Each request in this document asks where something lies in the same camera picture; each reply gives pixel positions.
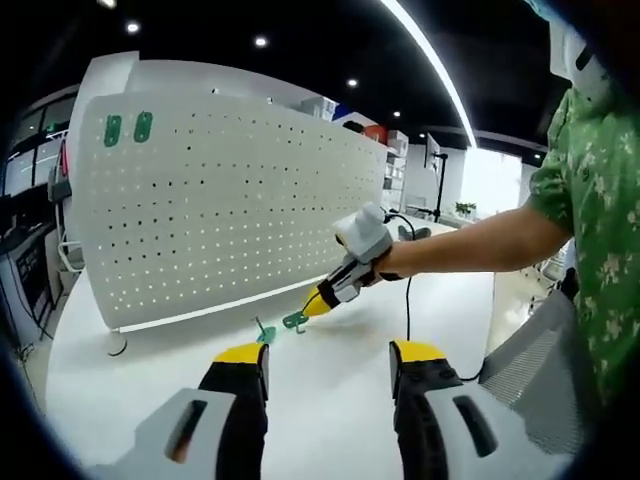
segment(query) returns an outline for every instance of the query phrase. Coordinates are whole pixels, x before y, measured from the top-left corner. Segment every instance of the white box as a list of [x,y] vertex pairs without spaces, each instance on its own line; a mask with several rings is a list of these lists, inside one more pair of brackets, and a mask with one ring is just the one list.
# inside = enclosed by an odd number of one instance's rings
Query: white box
[[327,97],[315,97],[300,103],[297,110],[312,117],[321,118],[330,122],[333,120],[333,114],[336,112],[338,104]]

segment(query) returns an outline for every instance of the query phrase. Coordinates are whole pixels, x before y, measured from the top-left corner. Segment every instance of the black ceiling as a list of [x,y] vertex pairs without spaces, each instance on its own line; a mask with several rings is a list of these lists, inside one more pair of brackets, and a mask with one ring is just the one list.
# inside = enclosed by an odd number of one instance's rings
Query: black ceiling
[[[439,53],[474,129],[546,143],[550,115],[566,85],[549,73],[544,21],[522,0],[401,3]],[[429,126],[461,126],[435,71],[377,0],[119,0],[114,11],[76,0],[47,2],[29,13],[22,30],[29,29],[28,48],[14,52],[17,68],[37,75],[27,104],[80,82],[94,56],[140,50],[143,59],[218,63],[270,75],[344,102],[416,140]],[[136,36],[125,34],[127,19],[141,24]],[[257,34],[268,37],[268,48],[254,47]],[[359,79],[357,89],[346,86],[350,77]],[[400,119],[394,110],[402,112]],[[466,145],[461,135],[436,138]]]

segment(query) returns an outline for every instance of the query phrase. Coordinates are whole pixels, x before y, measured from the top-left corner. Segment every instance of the person's hand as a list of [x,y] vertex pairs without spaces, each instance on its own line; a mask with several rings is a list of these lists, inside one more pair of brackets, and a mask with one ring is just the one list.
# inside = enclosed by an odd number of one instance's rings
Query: person's hand
[[382,273],[392,273],[405,278],[418,273],[415,270],[415,262],[411,260],[413,244],[414,242],[394,242],[389,253],[373,264],[376,277],[380,278]]

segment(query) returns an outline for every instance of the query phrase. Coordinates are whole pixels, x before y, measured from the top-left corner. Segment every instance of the floor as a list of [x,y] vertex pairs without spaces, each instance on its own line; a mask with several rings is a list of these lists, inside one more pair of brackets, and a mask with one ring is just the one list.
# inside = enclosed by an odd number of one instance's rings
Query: floor
[[[496,274],[487,354],[499,347],[527,321],[532,299],[546,297],[548,286],[544,279],[539,279],[533,269]],[[63,297],[49,320],[47,331],[52,336],[55,335],[65,303],[66,297]],[[43,413],[45,413],[46,375],[50,351],[51,340],[45,338],[34,348],[26,362],[28,380],[31,382],[36,401]]]

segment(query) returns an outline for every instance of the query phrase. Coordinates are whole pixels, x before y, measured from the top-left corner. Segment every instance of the teal clip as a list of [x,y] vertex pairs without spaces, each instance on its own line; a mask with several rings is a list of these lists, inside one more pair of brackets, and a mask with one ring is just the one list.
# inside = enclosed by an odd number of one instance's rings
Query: teal clip
[[256,323],[260,327],[260,336],[258,336],[258,343],[265,343],[267,345],[272,345],[273,342],[276,341],[276,327],[267,327],[264,328],[262,323],[260,323],[260,319],[258,317],[255,318]]
[[309,321],[309,317],[302,314],[302,311],[291,314],[282,319],[282,324],[288,329],[292,329],[295,327],[296,333],[301,335],[306,333],[306,330],[300,330],[300,325],[307,323]]
[[136,128],[133,132],[133,141],[136,143],[144,143],[149,140],[151,135],[151,124],[153,123],[153,114],[151,112],[140,112],[136,119]]
[[120,115],[107,116],[107,125],[104,131],[104,146],[113,147],[120,140],[120,129],[122,128],[122,117]]

